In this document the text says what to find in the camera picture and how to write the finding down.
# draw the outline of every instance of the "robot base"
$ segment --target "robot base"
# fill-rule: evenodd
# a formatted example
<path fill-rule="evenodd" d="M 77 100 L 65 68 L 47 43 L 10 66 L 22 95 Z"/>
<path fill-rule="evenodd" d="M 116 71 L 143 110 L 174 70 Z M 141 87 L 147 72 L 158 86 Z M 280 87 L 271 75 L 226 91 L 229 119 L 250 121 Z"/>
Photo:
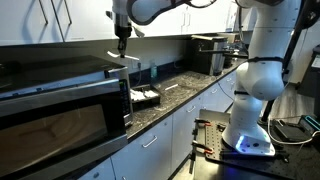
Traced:
<path fill-rule="evenodd" d="M 222 133 L 222 139 L 239 154 L 255 156 L 274 156 L 275 149 L 268 133 L 256 124 L 256 131 L 246 131 L 232 126 Z"/>

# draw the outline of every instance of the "dark countertop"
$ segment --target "dark countertop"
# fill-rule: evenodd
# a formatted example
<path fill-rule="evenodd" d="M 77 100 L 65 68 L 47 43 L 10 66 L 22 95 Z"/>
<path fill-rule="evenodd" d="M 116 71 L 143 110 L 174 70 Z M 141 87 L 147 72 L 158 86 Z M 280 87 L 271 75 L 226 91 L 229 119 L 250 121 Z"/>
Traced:
<path fill-rule="evenodd" d="M 232 67 L 224 69 L 223 73 L 216 77 L 186 71 L 155 82 L 153 86 L 161 95 L 160 105 L 133 113 L 132 126 L 127 129 L 129 142 L 173 114 L 177 109 L 212 86 L 217 80 L 235 70 L 243 62 L 245 62 L 244 59 L 233 61 Z M 178 84 L 178 86 L 165 91 L 165 88 L 175 84 Z"/>

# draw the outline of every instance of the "bottle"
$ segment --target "bottle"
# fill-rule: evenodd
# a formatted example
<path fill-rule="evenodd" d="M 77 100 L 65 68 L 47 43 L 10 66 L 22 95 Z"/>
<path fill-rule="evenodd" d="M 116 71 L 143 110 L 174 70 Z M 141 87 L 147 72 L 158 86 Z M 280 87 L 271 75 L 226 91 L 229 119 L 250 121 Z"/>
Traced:
<path fill-rule="evenodd" d="M 157 66 L 154 62 L 151 63 L 150 74 L 151 74 L 151 80 L 155 80 L 158 76 Z"/>

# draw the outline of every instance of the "microwave handle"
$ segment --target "microwave handle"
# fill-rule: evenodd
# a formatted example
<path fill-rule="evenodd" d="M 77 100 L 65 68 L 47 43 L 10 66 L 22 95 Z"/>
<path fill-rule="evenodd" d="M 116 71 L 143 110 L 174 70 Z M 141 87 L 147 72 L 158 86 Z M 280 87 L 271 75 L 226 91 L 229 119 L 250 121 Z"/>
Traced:
<path fill-rule="evenodd" d="M 0 117 L 62 102 L 120 91 L 119 80 L 111 78 L 95 83 L 63 88 L 25 97 L 0 101 Z"/>

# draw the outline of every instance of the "microwave oven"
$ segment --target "microwave oven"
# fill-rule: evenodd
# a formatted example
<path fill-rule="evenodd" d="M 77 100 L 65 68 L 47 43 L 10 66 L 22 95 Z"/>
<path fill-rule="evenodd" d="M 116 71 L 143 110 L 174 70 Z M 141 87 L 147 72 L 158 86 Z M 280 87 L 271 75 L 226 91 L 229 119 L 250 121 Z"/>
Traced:
<path fill-rule="evenodd" d="M 0 179 L 55 179 L 127 144 L 125 66 L 93 56 L 1 65 Z"/>
<path fill-rule="evenodd" d="M 6 63 L 1 65 L 0 71 L 14 73 L 0 77 L 0 99 L 117 78 L 122 97 L 124 121 L 126 126 L 132 123 L 129 75 L 127 67 L 123 65 L 90 55 L 34 62 L 21 66 L 6 66 Z"/>
<path fill-rule="evenodd" d="M 55 179 L 127 144 L 119 80 L 0 101 L 0 178 Z"/>

